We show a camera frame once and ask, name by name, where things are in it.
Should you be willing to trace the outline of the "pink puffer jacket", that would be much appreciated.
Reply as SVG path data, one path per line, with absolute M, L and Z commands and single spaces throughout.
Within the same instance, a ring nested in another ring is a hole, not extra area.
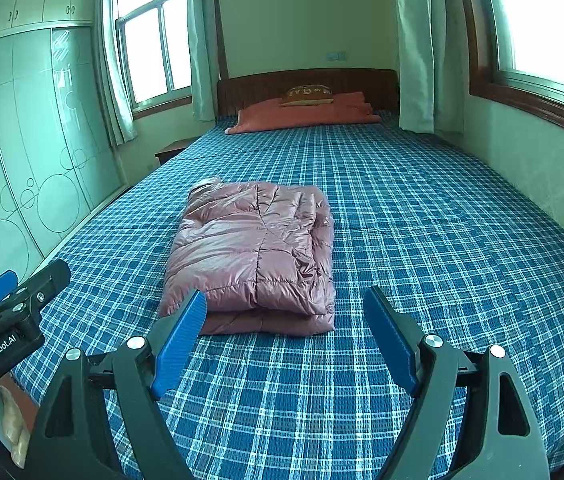
M 159 314 L 198 290 L 205 335 L 332 332 L 333 245 L 331 206 L 316 186 L 202 180 L 171 245 Z

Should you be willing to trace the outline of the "white sliding wardrobe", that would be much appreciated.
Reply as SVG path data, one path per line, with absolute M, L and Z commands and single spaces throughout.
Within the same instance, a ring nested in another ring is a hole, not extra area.
M 0 0 L 0 275 L 32 274 L 122 188 L 93 15 L 94 0 Z

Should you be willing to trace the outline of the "wooden bedside table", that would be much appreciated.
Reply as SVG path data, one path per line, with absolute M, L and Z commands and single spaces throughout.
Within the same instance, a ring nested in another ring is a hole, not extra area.
M 170 159 L 175 158 L 197 140 L 197 136 L 172 142 L 155 153 L 159 165 L 163 166 Z

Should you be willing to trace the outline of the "blue plaid bed sheet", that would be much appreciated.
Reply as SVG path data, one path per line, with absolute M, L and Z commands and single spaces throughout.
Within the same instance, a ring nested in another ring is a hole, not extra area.
M 198 479 L 371 479 L 410 398 L 362 312 L 391 305 L 453 346 L 510 354 L 552 470 L 564 465 L 564 230 L 477 158 L 377 125 L 230 136 L 223 126 L 138 182 L 61 248 L 69 286 L 44 346 L 14 370 L 40 401 L 70 348 L 114 350 L 157 318 L 168 252 L 198 181 L 315 185 L 334 226 L 335 328 L 199 339 L 160 404 Z

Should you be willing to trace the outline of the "orange red pillow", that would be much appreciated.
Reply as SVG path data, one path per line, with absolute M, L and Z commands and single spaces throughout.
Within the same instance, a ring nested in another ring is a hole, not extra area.
M 282 99 L 262 101 L 239 111 L 235 126 L 227 134 L 241 134 L 288 128 L 378 124 L 381 117 L 365 102 L 361 91 L 338 93 L 326 104 L 283 106 Z

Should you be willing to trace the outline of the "left window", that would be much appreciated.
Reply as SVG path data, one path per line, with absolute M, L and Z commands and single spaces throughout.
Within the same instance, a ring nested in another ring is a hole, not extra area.
M 134 112 L 191 95 L 187 0 L 114 0 L 114 22 Z

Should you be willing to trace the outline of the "small brown embroidered cushion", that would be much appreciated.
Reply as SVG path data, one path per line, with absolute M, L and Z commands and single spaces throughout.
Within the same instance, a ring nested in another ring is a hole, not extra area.
M 291 88 L 281 99 L 282 106 L 312 106 L 331 104 L 334 96 L 331 88 L 324 84 L 302 84 Z

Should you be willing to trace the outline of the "light green right curtain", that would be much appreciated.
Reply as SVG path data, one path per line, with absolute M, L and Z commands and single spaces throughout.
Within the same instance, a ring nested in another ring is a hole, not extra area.
M 399 126 L 459 134 L 464 122 L 459 0 L 395 0 L 400 86 Z

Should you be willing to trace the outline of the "right window wooden frame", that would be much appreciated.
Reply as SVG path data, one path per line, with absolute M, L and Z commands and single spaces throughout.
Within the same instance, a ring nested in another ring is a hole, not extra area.
M 564 129 L 564 0 L 461 0 L 468 91 Z

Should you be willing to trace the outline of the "wall switch plate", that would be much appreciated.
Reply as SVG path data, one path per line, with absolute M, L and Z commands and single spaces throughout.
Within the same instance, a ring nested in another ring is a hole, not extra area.
M 327 52 L 326 53 L 326 61 L 327 62 L 346 62 L 347 61 L 347 53 L 345 51 Z

